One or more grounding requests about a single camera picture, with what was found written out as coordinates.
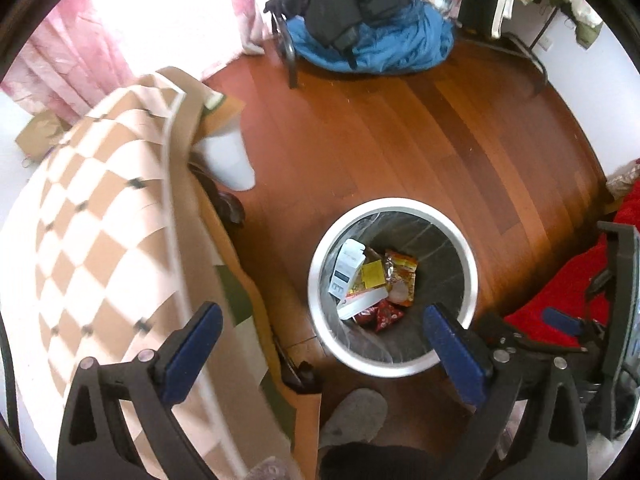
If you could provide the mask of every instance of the trash can rim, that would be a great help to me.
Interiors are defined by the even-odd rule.
[[[460,258],[465,279],[462,306],[458,314],[458,321],[464,328],[469,327],[476,311],[476,302],[478,300],[478,268],[471,247],[462,232],[460,232],[460,229],[458,229],[446,215],[417,200],[408,198],[379,198],[377,200],[371,200],[347,211],[329,227],[316,248],[316,252],[311,260],[308,277],[307,295],[309,310],[316,328],[316,334],[331,353],[348,367],[370,376],[398,378],[414,375],[433,367],[440,362],[438,355],[435,351],[431,350],[417,359],[398,364],[382,363],[357,355],[355,352],[343,346],[333,336],[326,317],[322,313],[320,298],[320,278],[324,261],[345,229],[367,216],[386,211],[404,212],[423,218],[433,223],[452,241]]]

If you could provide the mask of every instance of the gray slipper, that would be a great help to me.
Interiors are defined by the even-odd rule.
[[[385,397],[374,390],[353,390],[320,430],[318,449],[350,442],[371,442],[385,423]]]

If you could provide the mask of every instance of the yellow label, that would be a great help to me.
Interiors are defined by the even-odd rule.
[[[382,261],[377,260],[363,265],[362,281],[367,289],[385,285],[385,270],[382,268]]]

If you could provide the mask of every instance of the pile of clothes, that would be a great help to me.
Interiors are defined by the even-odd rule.
[[[405,73],[443,62],[453,26],[422,0],[276,0],[296,52],[334,72]]]

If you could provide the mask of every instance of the metal screw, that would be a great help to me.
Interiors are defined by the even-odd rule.
[[[564,370],[566,368],[566,360],[562,357],[556,357],[554,358],[554,365],[556,368]]]
[[[95,359],[93,357],[85,357],[80,361],[80,367],[82,368],[82,370],[88,370],[94,365],[94,363]]]
[[[511,357],[509,356],[509,352],[506,350],[499,349],[494,351],[494,360],[499,363],[508,363],[509,359],[511,359]]]
[[[138,353],[138,361],[146,363],[148,361],[151,361],[151,359],[154,358],[154,355],[156,355],[156,352],[154,352],[151,348],[145,348]]]

